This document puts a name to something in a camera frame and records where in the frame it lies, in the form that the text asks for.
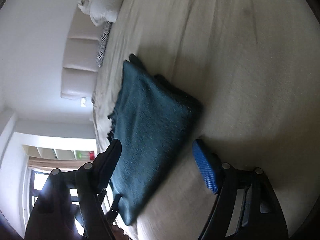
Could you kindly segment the left hand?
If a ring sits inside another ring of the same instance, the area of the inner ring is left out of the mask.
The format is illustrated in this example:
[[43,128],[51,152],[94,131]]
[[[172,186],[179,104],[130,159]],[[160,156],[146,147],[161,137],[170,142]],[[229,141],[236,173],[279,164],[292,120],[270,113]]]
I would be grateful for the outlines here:
[[111,225],[112,232],[116,240],[130,240],[131,238],[125,234],[124,230],[117,225]]

